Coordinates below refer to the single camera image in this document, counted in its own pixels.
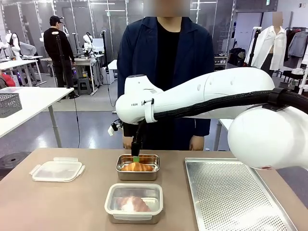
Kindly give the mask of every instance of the black shirt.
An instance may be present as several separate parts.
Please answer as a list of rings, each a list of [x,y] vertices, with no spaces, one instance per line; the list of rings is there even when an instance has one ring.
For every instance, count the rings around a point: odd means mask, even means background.
[[[173,87],[174,68],[180,33],[170,32],[157,21],[157,59],[155,86],[163,91]],[[172,150],[174,120],[147,124],[143,135],[143,149]]]
[[[172,88],[180,33],[170,32],[157,22],[157,60],[155,86],[163,91]]]
[[[51,27],[44,32],[44,46],[45,50],[47,51],[47,54],[51,57],[53,61],[60,61],[60,53],[58,49],[56,35],[52,34],[52,32],[56,31],[59,32],[64,59],[69,60],[69,58],[71,58],[72,62],[74,62],[75,59],[73,56],[73,51],[65,33],[56,28]]]
[[[163,91],[172,88],[179,38],[180,32],[169,32],[157,21],[156,81],[154,85]],[[148,129],[153,129],[154,127],[156,127],[156,130],[164,131],[164,134],[162,134],[164,138],[169,136],[173,130],[173,124],[170,121],[155,123],[155,125],[147,126]],[[124,124],[124,136],[134,136],[137,128],[138,126],[136,125]],[[147,137],[144,137],[143,141],[149,141],[151,139],[154,139],[154,137],[151,137],[151,135],[147,133]]]

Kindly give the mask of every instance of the white shirt on mannequin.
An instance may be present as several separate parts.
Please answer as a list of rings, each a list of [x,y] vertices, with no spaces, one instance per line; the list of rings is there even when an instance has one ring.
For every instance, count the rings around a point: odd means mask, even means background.
[[[245,62],[249,62],[250,53],[254,39],[250,44]],[[274,46],[273,58],[270,65],[270,70],[278,70],[283,67],[285,49],[287,44],[286,30],[280,27],[280,31],[276,34],[274,26],[270,26],[263,30],[257,39],[254,57],[251,66],[261,68],[271,48]]]

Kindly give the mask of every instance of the perforated metal tray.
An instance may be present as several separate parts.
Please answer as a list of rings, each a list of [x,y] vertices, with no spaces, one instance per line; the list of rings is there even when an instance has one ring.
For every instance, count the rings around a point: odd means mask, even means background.
[[[186,158],[200,231],[296,231],[258,173],[236,159]]]

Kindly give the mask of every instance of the white wall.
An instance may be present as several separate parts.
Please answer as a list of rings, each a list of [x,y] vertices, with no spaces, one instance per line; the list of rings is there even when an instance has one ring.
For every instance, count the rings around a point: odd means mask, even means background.
[[[283,28],[291,27],[291,11],[283,12]],[[262,20],[262,30],[273,25],[273,12],[264,12]]]
[[[235,40],[237,47],[241,47],[248,53],[253,27],[260,26],[261,13],[237,13]]]
[[[300,3],[305,3],[305,8],[299,8]],[[291,27],[307,27],[308,28],[308,0],[279,0],[277,11],[289,12],[293,11],[293,19]]]

